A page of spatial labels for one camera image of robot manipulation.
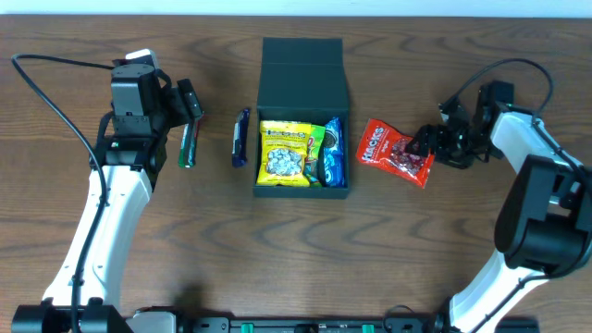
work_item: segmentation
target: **wooden table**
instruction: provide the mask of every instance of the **wooden table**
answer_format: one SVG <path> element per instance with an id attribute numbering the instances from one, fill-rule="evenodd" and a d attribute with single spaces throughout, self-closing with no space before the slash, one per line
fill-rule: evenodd
<path id="1" fill-rule="evenodd" d="M 209 114 L 198 166 L 176 165 L 181 129 L 136 231 L 122 312 L 177 304 L 235 315 L 372 315 L 394 304 L 433 312 L 493 251 L 493 227 L 514 179 L 507 161 L 467 170 L 434 165 L 424 190 L 351 160 L 347 201 L 252 196 L 253 169 L 230 166 L 238 111 L 255 105 L 262 37 L 341 37 L 351 93 L 352 149 L 366 121 L 414 133 L 436 104 L 504 57 L 544 64 L 556 80 L 545 120 L 592 164 L 592 22 L 482 18 L 0 17 L 0 327 L 37 303 L 62 263 L 88 190 L 88 159 L 69 129 L 9 63 L 36 53 L 108 64 L 150 47 L 173 78 L 190 78 Z M 107 72 L 27 61 L 26 69 L 92 138 L 109 110 Z M 547 86 L 521 65 L 487 75 L 515 82 L 521 105 Z M 477 87 L 463 100 L 472 109 Z M 255 122 L 249 144 L 254 157 Z M 540 287 L 512 311 L 545 332 L 588 331 L 585 268 Z"/>

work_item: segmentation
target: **dark green box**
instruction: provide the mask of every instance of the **dark green box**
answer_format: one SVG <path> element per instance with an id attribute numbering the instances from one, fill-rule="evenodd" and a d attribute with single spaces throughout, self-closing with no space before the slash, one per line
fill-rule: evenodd
<path id="1" fill-rule="evenodd" d="M 257 164 L 253 193 L 257 197 L 345 199 L 350 192 L 350 101 L 341 39 L 264 38 L 257 98 Z M 343 188 L 298 188 L 256 185 L 261 166 L 261 120 L 309 122 L 325 126 L 339 117 L 345 166 Z M 319 154 L 324 175 L 323 149 Z"/>

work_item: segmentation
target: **yellow snack bag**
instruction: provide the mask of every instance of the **yellow snack bag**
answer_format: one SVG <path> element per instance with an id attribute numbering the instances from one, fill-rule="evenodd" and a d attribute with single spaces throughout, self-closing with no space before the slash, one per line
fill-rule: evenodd
<path id="1" fill-rule="evenodd" d="M 311 124 L 261 122 L 261 167 L 257 185 L 308 187 L 302 173 L 311 136 Z"/>

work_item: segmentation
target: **snack bag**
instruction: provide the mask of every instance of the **snack bag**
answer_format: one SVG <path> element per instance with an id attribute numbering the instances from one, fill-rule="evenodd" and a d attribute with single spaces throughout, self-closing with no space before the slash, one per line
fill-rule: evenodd
<path id="1" fill-rule="evenodd" d="M 405 153 L 413 138 L 400 134 L 384 122 L 370 119 L 358 146 L 358 161 L 378 167 L 424 188 L 434 156 L 422 157 Z"/>
<path id="2" fill-rule="evenodd" d="M 261 122 L 261 168 L 257 185 L 308 187 L 302 173 L 311 124 L 288 121 Z"/>
<path id="3" fill-rule="evenodd" d="M 325 138 L 325 127 L 311 125 L 311 137 L 308 139 L 308 153 L 304 160 L 304 176 L 310 181 L 311 187 L 323 187 L 318 180 L 318 153 Z"/>
<path id="4" fill-rule="evenodd" d="M 325 167 L 325 185 L 328 187 L 343 187 L 343 138 L 341 136 L 341 122 L 334 117 L 325 125 L 325 139 L 323 140 L 323 165 Z"/>

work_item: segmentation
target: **red snack bag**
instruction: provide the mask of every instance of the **red snack bag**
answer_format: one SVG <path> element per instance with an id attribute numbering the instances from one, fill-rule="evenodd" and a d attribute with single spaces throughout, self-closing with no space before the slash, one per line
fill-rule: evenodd
<path id="1" fill-rule="evenodd" d="M 413 137 L 376 119 L 370 119 L 358 146 L 358 161 L 378 167 L 424 188 L 434 156 L 422 157 L 405 153 L 405 146 Z"/>

